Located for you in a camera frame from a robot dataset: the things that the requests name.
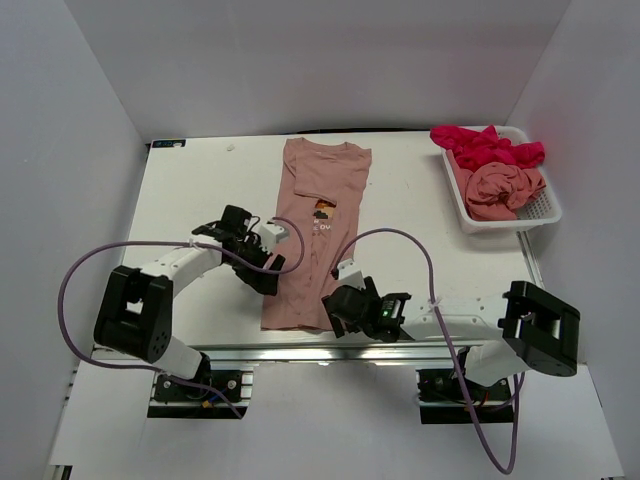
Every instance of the black bracket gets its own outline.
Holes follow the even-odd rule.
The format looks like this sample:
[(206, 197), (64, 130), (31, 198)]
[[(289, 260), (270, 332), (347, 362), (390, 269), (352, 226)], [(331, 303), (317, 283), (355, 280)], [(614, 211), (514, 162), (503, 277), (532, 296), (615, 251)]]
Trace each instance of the black bracket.
[[(143, 301), (141, 312), (128, 303)], [(146, 362), (156, 362), (171, 340), (173, 282), (121, 265), (109, 276), (93, 339)]]
[(577, 372), (580, 312), (529, 282), (511, 283), (502, 338), (533, 370), (570, 377)]

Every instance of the pink cloth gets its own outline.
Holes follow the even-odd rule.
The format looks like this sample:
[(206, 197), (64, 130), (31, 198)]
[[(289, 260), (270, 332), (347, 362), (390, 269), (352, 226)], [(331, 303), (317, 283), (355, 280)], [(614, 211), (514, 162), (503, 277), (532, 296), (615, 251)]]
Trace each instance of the pink cloth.
[(460, 195), (474, 220), (517, 220), (515, 211), (538, 198), (546, 186), (537, 168), (493, 162), (475, 172), (460, 168), (447, 151)]
[[(265, 297), (263, 329), (330, 330), (321, 299), (338, 284), (330, 275), (336, 256), (358, 233), (360, 201), (369, 175), (371, 150), (352, 143), (320, 145), (305, 138), (287, 140), (276, 214), (294, 222), (307, 247), (302, 264), (282, 275), (278, 295)], [(295, 238), (275, 249), (286, 265), (300, 247)], [(352, 256), (353, 249), (345, 257)]]
[(544, 161), (544, 147), (540, 142), (511, 145), (508, 138), (500, 138), (491, 125), (482, 132), (444, 125), (430, 132), (431, 140), (451, 150), (461, 168), (475, 172), (492, 162), (534, 168)]

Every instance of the small sticker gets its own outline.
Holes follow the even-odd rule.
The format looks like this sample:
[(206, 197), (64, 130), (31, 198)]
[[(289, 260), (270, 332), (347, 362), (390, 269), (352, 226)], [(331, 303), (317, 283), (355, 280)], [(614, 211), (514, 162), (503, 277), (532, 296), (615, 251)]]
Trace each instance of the small sticker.
[(173, 140), (154, 140), (151, 144), (151, 148), (177, 148), (177, 147), (185, 147), (187, 145), (187, 140), (184, 138), (173, 139)]

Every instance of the wire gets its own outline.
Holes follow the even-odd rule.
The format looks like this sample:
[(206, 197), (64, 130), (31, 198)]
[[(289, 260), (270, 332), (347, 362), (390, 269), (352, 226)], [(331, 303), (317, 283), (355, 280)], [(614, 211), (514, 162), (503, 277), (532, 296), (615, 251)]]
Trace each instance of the wire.
[[(302, 232), (300, 231), (300, 229), (298, 228), (297, 225), (295, 225), (290, 220), (287, 220), (286, 218), (273, 217), (273, 220), (284, 222), (284, 223), (290, 225), (295, 230), (296, 234), (298, 235), (298, 239), (300, 240), (300, 258), (298, 258), (298, 260), (296, 261), (296, 263), (292, 267), (286, 268), (284, 270), (278, 271), (278, 270), (269, 270), (269, 269), (266, 269), (266, 268), (256, 267), (254, 265), (251, 265), (249, 262), (247, 262), (243, 258), (241, 258), (238, 255), (236, 255), (235, 253), (230, 252), (230, 251), (228, 251), (228, 250), (226, 250), (226, 249), (224, 249), (222, 247), (219, 247), (217, 245), (209, 245), (209, 244), (206, 244), (206, 243), (196, 243), (195, 246), (197, 246), (199, 248), (203, 248), (203, 249), (215, 250), (215, 251), (221, 252), (221, 253), (227, 255), (228, 257), (236, 260), (237, 262), (241, 263), (242, 265), (246, 266), (247, 268), (249, 268), (251, 270), (254, 270), (256, 272), (266, 273), (266, 274), (270, 274), (270, 275), (282, 275), (282, 274), (293, 272), (296, 268), (298, 268), (300, 266), (300, 264), (302, 263), (302, 259), (304, 258), (305, 245), (304, 245), (304, 240), (302, 238)], [(76, 260), (73, 263), (73, 265), (71, 265), (71, 267), (69, 268), (67, 273), (64, 275), (64, 277), (62, 279), (62, 282), (60, 283), (60, 289), (58, 290), (58, 302), (57, 302), (58, 326), (60, 327), (60, 333), (62, 334), (62, 338), (64, 339), (64, 342), (67, 344), (67, 347), (69, 347), (69, 350), (71, 350), (73, 352), (73, 354), (76, 357), (78, 357), (80, 360), (83, 360), (86, 363), (88, 363), (90, 365), (93, 365), (94, 367), (109, 368), (109, 369), (112, 369), (112, 370), (148, 370), (148, 371), (155, 372), (155, 373), (164, 373), (161, 369), (159, 369), (157, 367), (154, 367), (154, 366), (151, 366), (151, 365), (118, 365), (118, 364), (105, 363), (105, 362), (100, 362), (98, 360), (94, 360), (90, 356), (82, 353), (80, 351), (80, 349), (73, 343), (73, 340), (71, 340), (71, 336), (69, 335), (69, 330), (67, 329), (67, 324), (66, 324), (66, 320), (65, 320), (65, 316), (64, 316), (64, 299), (65, 299), (65, 294), (67, 292), (67, 287), (69, 285), (69, 281), (71, 280), (71, 277), (73, 276), (73, 274), (76, 272), (76, 270), (78, 270), (78, 268), (84, 262), (89, 260), (94, 255), (97, 255), (98, 253), (104, 252), (106, 250), (112, 250), (114, 248), (121, 248), (121, 247), (181, 247), (181, 248), (187, 248), (187, 247), (192, 247), (192, 245), (189, 244), (188, 242), (132, 240), (132, 241), (127, 241), (127, 242), (108, 243), (106, 245), (102, 245), (101, 247), (94, 248), (93, 250), (85, 253), (78, 260)], [(201, 384), (198, 384), (198, 383), (195, 383), (195, 382), (190, 382), (188, 380), (184, 380), (184, 379), (176, 377), (174, 375), (168, 375), (168, 377), (169, 377), (169, 380), (171, 380), (172, 382), (177, 383), (179, 385), (183, 385), (185, 387), (198, 388), (200, 390), (206, 390), (208, 392), (211, 392), (211, 393), (214, 393), (214, 394), (218, 395), (220, 397), (220, 399), (223, 400), (229, 406), (229, 408), (233, 411), (233, 413), (238, 418), (242, 418), (242, 414), (238, 411), (238, 409), (236, 409), (236, 407), (233, 405), (233, 403), (231, 403), (231, 401), (229, 401), (229, 399), (227, 397), (225, 397), (225, 395), (220, 390), (218, 390), (218, 389), (216, 389), (216, 388), (214, 388), (212, 386), (209, 386), (209, 385), (201, 385)]]
[[(444, 337), (445, 343), (447, 344), (447, 348), (449, 349), (451, 360), (453, 360), (453, 369), (455, 370), (456, 375), (458, 377), (458, 382), (460, 383), (460, 390), (462, 391), (462, 396), (464, 397), (464, 400), (467, 404), (467, 408), (469, 409), (469, 414), (471, 415), (471, 421), (476, 430), (476, 433), (478, 434), (478, 439), (482, 444), (482, 448), (484, 448), (484, 451), (487, 453), (487, 456), (489, 457), (489, 460), (491, 460), (491, 463), (495, 465), (495, 467), (498, 469), (500, 473), (503, 473), (504, 475), (509, 475), (513, 471), (513, 467), (515, 466), (515, 462), (516, 462), (516, 449), (517, 449), (517, 443), (518, 443), (518, 419), (519, 419), (519, 413), (520, 413), (520, 395), (516, 393), (513, 396), (513, 402), (515, 405), (514, 405), (514, 414), (513, 414), (513, 428), (511, 430), (511, 449), (509, 452), (509, 463), (507, 464), (506, 467), (504, 467), (498, 461), (493, 451), (491, 450), (491, 447), (489, 446), (489, 442), (487, 441), (487, 438), (485, 437), (484, 432), (482, 431), (482, 427), (480, 426), (480, 420), (478, 419), (478, 414), (476, 412), (476, 409), (473, 406), (473, 400), (471, 399), (469, 388), (467, 387), (467, 384), (464, 380), (462, 367), (460, 366), (460, 362), (458, 361), (458, 357), (456, 355), (456, 349), (453, 345), (453, 341), (451, 340), (451, 335), (449, 335), (449, 331), (447, 330), (447, 326), (444, 322), (444, 318), (442, 317), (442, 312), (440, 311), (440, 307), (437, 305), (437, 297), (436, 297), (436, 291), (435, 291), (435, 286), (433, 281), (433, 278), (434, 278), (433, 262), (431, 260), (431, 257), (429, 256), (429, 252), (427, 252), (427, 249), (424, 247), (424, 245), (422, 245), (422, 243), (420, 243), (418, 239), (415, 238), (413, 235), (410, 235), (409, 233), (406, 233), (402, 230), (398, 230), (395, 228), (386, 228), (386, 227), (376, 228), (374, 230), (369, 230), (368, 232), (361, 233), (360, 235), (353, 238), (350, 242), (348, 242), (344, 246), (340, 254), (337, 256), (337, 260), (334, 268), (338, 267), (338, 264), (342, 260), (342, 257), (347, 252), (347, 250), (351, 248), (351, 246), (354, 243), (356, 243), (358, 240), (364, 237), (368, 237), (369, 235), (373, 235), (375, 233), (395, 233), (397, 235), (401, 235), (411, 240), (420, 249), (420, 251), (422, 252), (422, 255), (424, 255), (424, 258), (427, 261), (428, 274), (429, 274), (429, 299), (433, 304), (433, 311), (436, 315), (438, 324), (440, 325), (440, 329), (442, 330), (442, 336)], [(518, 382), (517, 375), (513, 376), (513, 381), (514, 381), (514, 384), (517, 385), (517, 382)]]
[[(221, 391), (222, 393), (224, 393), (224, 392), (226, 392), (226, 391), (227, 391), (227, 389), (226, 389), (226, 388), (223, 388), (223, 389), (222, 389), (222, 390), (220, 390), (220, 391)], [(218, 398), (218, 394), (217, 394), (217, 393), (216, 393), (213, 397), (211, 397), (209, 400), (207, 400), (207, 402), (209, 402), (209, 403), (213, 404), (213, 401), (214, 401), (216, 398)]]

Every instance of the pink t-shirt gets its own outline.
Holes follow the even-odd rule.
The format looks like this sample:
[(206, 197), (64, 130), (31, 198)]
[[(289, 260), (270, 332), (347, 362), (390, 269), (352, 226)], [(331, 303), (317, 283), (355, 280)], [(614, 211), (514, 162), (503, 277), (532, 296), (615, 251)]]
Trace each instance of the pink t-shirt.
[[(300, 228), (307, 250), (300, 267), (280, 277), (278, 295), (265, 297), (262, 328), (331, 329), (321, 299), (337, 288), (331, 268), (357, 235), (370, 165), (371, 150), (352, 143), (287, 140), (276, 214)], [(299, 257), (300, 246), (292, 236), (275, 253), (287, 259), (286, 267)], [(352, 255), (351, 249), (345, 258)]]

